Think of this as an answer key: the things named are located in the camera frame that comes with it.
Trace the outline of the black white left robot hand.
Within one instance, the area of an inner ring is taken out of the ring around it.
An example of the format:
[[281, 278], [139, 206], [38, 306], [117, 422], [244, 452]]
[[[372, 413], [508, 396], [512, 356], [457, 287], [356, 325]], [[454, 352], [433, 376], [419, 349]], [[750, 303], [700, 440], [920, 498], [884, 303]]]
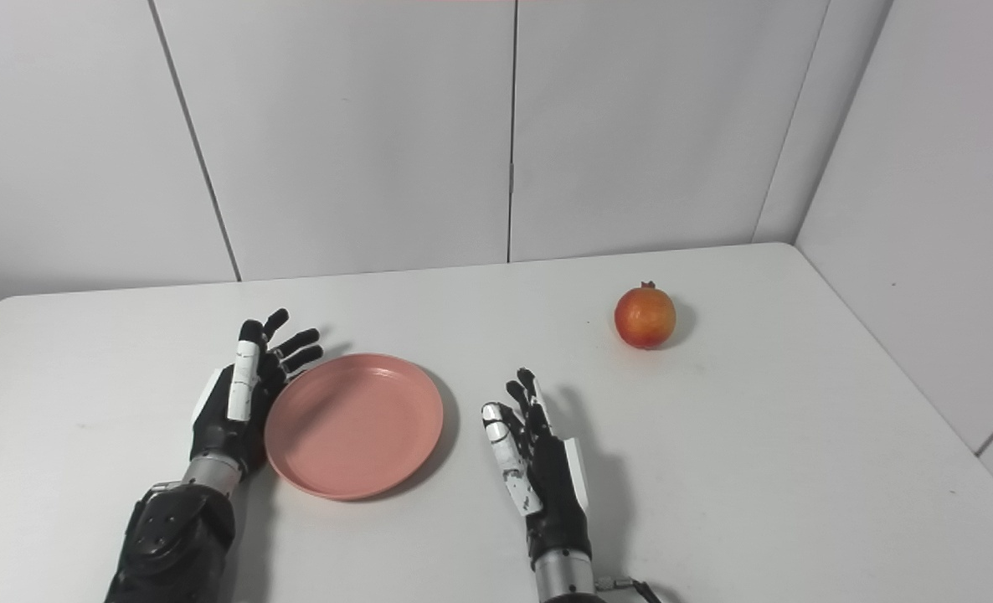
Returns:
[[281, 308], [265, 321], [241, 324], [234, 358], [217, 371], [199, 398], [192, 420], [191, 459], [229, 459], [243, 477], [265, 466], [265, 429], [287, 385], [310, 363], [323, 358], [321, 334], [310, 328], [275, 346], [275, 333], [289, 320]]

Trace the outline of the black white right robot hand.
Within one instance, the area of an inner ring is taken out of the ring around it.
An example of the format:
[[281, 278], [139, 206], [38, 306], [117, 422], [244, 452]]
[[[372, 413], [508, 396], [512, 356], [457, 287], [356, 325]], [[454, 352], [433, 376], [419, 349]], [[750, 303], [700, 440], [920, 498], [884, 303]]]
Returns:
[[589, 559], [589, 498], [578, 443], [555, 431], [531, 370], [519, 368], [507, 392], [513, 404], [486, 402], [482, 426], [513, 507], [526, 523], [530, 565], [551, 552]]

